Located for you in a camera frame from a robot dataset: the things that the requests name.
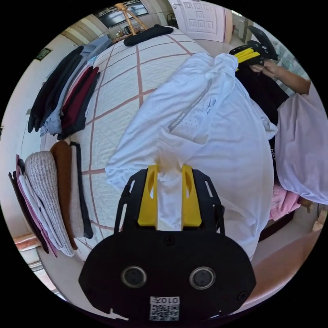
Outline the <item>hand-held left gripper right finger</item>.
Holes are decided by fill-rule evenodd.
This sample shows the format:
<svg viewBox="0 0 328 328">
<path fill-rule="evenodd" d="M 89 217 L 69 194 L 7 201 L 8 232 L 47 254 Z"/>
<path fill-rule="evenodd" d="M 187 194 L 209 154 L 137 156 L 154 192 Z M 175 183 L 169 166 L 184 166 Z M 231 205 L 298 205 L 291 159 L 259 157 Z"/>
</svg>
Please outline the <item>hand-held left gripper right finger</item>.
<svg viewBox="0 0 328 328">
<path fill-rule="evenodd" d="M 199 227 L 202 223 L 197 190 L 191 166 L 182 166 L 181 227 Z"/>
</svg>

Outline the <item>person's right hand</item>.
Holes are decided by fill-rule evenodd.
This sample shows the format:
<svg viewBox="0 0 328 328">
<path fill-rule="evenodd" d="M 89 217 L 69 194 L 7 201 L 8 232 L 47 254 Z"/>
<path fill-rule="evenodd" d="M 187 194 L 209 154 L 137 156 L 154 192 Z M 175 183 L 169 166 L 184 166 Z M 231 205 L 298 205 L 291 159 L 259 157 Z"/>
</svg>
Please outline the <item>person's right hand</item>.
<svg viewBox="0 0 328 328">
<path fill-rule="evenodd" d="M 273 60 L 266 60 L 263 65 L 250 65 L 250 69 L 255 73 L 263 73 L 275 79 L 279 79 L 283 72 L 283 68 L 278 66 Z"/>
</svg>

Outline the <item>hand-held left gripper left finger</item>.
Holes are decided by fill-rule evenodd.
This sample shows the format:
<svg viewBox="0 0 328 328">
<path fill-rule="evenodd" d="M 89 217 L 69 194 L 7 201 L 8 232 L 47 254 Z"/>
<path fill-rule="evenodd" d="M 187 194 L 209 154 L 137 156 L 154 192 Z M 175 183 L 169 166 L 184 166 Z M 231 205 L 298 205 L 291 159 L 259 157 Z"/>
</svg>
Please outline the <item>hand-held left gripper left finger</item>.
<svg viewBox="0 0 328 328">
<path fill-rule="evenodd" d="M 138 217 L 138 224 L 141 227 L 156 227 L 158 225 L 157 186 L 158 166 L 150 165 L 147 169 Z"/>
</svg>

